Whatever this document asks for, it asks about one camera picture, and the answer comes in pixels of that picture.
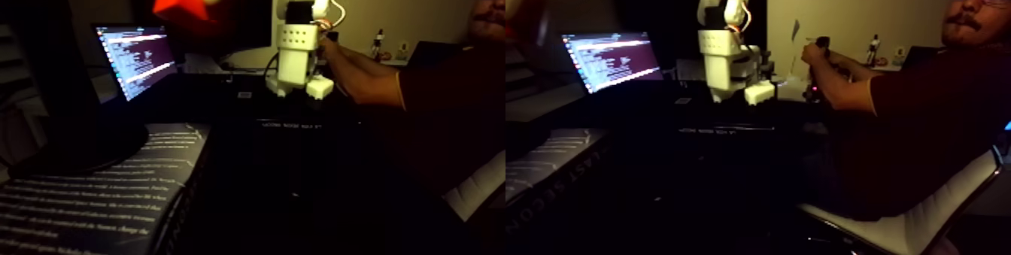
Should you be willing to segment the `person's left hand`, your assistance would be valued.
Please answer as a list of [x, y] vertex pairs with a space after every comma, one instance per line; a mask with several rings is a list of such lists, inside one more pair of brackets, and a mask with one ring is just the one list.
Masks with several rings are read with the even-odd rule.
[[802, 60], [810, 66], [811, 74], [821, 74], [831, 71], [831, 64], [826, 57], [826, 49], [819, 47], [816, 42], [803, 46]]

